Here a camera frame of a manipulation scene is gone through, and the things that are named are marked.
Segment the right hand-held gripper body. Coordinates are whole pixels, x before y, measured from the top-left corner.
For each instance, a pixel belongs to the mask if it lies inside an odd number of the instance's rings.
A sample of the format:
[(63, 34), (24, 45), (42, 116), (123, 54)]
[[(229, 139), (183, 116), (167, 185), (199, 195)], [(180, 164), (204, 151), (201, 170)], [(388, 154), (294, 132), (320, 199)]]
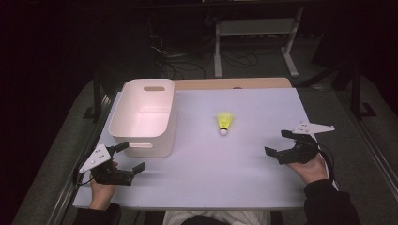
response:
[(300, 138), (293, 140), (295, 145), (291, 149), (278, 151), (276, 159), (280, 164), (307, 163), (319, 152), (319, 143), (313, 137), (316, 133), (334, 131), (334, 126), (318, 125), (309, 122), (301, 122), (291, 131)]

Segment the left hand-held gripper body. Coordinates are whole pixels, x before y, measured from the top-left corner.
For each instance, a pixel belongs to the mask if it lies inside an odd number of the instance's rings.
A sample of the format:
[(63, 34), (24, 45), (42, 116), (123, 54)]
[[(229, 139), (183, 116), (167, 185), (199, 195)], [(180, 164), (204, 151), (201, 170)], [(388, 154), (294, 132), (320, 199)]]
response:
[(114, 165), (114, 154), (109, 153), (110, 147), (102, 143), (98, 144), (78, 169), (78, 173), (91, 172), (98, 184), (130, 186), (135, 174), (132, 171), (119, 170)]

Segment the white plastic storage bin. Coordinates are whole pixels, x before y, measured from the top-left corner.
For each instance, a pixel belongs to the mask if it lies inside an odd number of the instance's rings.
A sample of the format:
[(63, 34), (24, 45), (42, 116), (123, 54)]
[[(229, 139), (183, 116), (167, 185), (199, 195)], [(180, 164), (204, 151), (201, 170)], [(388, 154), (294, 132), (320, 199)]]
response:
[(128, 143), (131, 158), (164, 158), (171, 154), (177, 120), (175, 83), (168, 79), (126, 82), (108, 126), (117, 143)]

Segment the yellow shuttlecock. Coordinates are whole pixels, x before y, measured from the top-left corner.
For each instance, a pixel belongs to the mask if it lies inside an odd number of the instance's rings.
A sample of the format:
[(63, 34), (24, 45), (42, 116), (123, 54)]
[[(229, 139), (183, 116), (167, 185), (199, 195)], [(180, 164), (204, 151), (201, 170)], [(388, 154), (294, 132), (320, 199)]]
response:
[(222, 136), (225, 136), (228, 133), (228, 129), (231, 126), (233, 119), (234, 115), (229, 112), (219, 112), (217, 114), (219, 132)]

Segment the person's left hand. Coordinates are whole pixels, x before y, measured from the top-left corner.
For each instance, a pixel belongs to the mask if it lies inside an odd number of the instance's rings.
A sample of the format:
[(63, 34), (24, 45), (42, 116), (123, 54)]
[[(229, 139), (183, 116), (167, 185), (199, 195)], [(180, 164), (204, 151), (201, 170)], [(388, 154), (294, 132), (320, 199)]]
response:
[(95, 180), (92, 180), (90, 182), (90, 187), (92, 198), (89, 208), (93, 210), (106, 211), (111, 204), (111, 199), (115, 194), (116, 186), (98, 184)]

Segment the person's right hand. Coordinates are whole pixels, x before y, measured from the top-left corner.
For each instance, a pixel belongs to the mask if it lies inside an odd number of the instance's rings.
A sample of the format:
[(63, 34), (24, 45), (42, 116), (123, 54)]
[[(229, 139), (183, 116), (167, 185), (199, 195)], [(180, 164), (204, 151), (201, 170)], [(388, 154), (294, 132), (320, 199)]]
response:
[(329, 178), (326, 162), (320, 154), (317, 154), (313, 159), (305, 164), (290, 163), (288, 164), (288, 167), (297, 173), (305, 184)]

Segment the black metal stand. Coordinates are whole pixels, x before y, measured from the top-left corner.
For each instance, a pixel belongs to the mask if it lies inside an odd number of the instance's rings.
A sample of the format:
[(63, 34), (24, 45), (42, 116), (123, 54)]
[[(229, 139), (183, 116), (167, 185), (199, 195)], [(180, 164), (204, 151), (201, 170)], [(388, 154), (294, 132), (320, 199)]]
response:
[(311, 79), (296, 84), (296, 87), (309, 87), (327, 78), (334, 72), (338, 72), (331, 85), (334, 90), (343, 91), (348, 86), (348, 83), (351, 83), (350, 110), (355, 117), (361, 121), (363, 117), (376, 116), (371, 105), (360, 100), (361, 69), (360, 64), (356, 60), (344, 59), (335, 66), (318, 73)]
[(93, 105), (88, 107), (84, 113), (84, 119), (92, 119), (94, 123), (97, 123), (102, 115), (103, 100), (105, 94), (100, 84), (100, 75), (96, 72), (93, 76)]

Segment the person's white shirt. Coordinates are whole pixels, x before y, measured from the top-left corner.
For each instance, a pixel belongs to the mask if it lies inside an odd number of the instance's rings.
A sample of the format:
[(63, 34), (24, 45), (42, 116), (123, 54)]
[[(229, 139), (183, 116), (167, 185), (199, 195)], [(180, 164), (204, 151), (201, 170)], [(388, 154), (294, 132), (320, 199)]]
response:
[(269, 211), (166, 211), (162, 225), (182, 225), (193, 218), (225, 225), (270, 225)]

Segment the light wooden board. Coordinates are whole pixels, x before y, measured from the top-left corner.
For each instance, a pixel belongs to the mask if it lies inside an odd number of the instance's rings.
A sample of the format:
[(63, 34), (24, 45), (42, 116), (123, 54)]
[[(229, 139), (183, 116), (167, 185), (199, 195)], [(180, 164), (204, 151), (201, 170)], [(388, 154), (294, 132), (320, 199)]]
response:
[(292, 84), (286, 78), (238, 78), (175, 81), (175, 90), (265, 89), (291, 87)]

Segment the metal frame rail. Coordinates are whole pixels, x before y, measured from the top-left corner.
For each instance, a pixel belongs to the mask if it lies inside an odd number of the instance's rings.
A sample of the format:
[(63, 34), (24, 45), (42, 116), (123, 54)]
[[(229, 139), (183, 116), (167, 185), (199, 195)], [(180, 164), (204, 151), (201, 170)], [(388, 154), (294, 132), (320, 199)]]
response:
[(337, 93), (336, 96), (344, 108), (345, 113), (359, 131), (362, 139), (365, 141), (370, 151), (371, 158), (375, 162), (376, 167), (379, 169), (381, 175), (387, 183), (394, 199), (398, 202), (398, 176), (395, 174), (385, 156), (380, 151), (380, 148), (375, 139), (372, 137), (369, 129), (362, 121), (357, 118), (355, 114), (351, 112), (350, 107), (348, 106), (348, 98), (342, 93)]
[(93, 105), (92, 97), (79, 95), (73, 103), (46, 157), (46, 164), (42, 166), (49, 178), (46, 182), (47, 194), (52, 199), (50, 214), (44, 219), (44, 225), (62, 225), (77, 189), (74, 170), (81, 158), (98, 143), (113, 100), (114, 97), (105, 95), (102, 115), (97, 123), (84, 119), (85, 110)]

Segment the white metal desk frame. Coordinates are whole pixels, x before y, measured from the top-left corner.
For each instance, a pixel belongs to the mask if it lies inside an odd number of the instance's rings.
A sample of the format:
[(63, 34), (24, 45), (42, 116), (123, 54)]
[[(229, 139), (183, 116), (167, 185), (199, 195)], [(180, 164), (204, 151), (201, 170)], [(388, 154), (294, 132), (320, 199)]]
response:
[(222, 62), (220, 54), (220, 39), (225, 36), (251, 36), (251, 35), (288, 35), (286, 44), (281, 47), (284, 62), (293, 78), (299, 72), (290, 55), (303, 13), (304, 7), (298, 7), (293, 18), (281, 19), (255, 19), (220, 21), (215, 26), (215, 52), (214, 71), (215, 77), (222, 77)]

